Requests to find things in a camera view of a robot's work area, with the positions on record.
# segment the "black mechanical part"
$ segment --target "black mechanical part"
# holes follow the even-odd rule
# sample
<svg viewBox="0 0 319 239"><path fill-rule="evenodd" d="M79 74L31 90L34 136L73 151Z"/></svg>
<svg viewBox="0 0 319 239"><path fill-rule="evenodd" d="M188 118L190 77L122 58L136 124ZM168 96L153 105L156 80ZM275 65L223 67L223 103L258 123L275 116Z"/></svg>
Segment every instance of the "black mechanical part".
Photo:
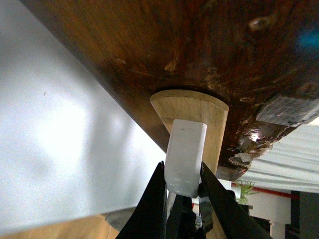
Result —
<svg viewBox="0 0 319 239"><path fill-rule="evenodd" d="M271 239L232 198L215 175L202 163L201 181L228 239Z"/></svg>
<svg viewBox="0 0 319 239"><path fill-rule="evenodd" d="M131 218L116 239L165 239L166 183L159 163Z"/></svg>

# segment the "red stripe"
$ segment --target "red stripe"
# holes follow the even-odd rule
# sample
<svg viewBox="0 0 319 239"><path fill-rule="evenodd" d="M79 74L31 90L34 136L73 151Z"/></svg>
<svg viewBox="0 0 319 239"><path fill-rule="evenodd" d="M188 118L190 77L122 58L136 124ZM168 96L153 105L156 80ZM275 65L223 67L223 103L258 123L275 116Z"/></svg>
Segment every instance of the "red stripe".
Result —
<svg viewBox="0 0 319 239"><path fill-rule="evenodd" d="M291 199L295 199L295 200L300 199L300 197L298 195L294 195L294 194L290 194L290 193L282 193L282 192L277 192L277 191L263 189L263 188L256 188L256 187L254 187L253 190L257 191L257 192L268 193L268 194L277 195L277 196L281 196L281 197L285 197L285 198L291 198Z"/></svg>

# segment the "green plant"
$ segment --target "green plant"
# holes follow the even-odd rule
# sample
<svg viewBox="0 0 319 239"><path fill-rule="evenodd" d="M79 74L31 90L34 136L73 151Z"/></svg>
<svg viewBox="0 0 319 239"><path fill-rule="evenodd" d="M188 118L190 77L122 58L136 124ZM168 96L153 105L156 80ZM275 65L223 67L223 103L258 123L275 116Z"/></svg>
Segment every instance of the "green plant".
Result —
<svg viewBox="0 0 319 239"><path fill-rule="evenodd" d="M237 187L240 187L240 199L237 199L239 204L246 205L248 203L247 195L257 194L258 192L251 192L255 183L249 181L238 180L235 182Z"/></svg>

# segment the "white plastic piece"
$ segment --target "white plastic piece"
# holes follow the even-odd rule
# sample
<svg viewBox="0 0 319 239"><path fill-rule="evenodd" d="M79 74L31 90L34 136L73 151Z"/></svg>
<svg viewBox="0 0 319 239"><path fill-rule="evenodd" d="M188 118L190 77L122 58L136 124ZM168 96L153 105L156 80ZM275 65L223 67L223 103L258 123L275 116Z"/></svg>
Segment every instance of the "white plastic piece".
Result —
<svg viewBox="0 0 319 239"><path fill-rule="evenodd" d="M174 120L165 161L165 181L170 192L197 197L206 130L207 125L202 122Z"/></svg>

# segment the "scratched wood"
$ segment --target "scratched wood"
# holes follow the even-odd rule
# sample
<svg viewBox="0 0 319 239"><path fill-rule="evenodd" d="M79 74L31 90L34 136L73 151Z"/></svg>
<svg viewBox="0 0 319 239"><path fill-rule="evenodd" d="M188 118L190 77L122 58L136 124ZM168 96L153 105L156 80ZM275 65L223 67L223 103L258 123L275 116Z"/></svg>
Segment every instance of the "scratched wood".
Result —
<svg viewBox="0 0 319 239"><path fill-rule="evenodd" d="M234 155L256 158L295 129L256 121L261 107L318 88L317 0L22 2L163 150L169 133L151 95L186 89L223 100L219 165L234 179L250 165Z"/></svg>

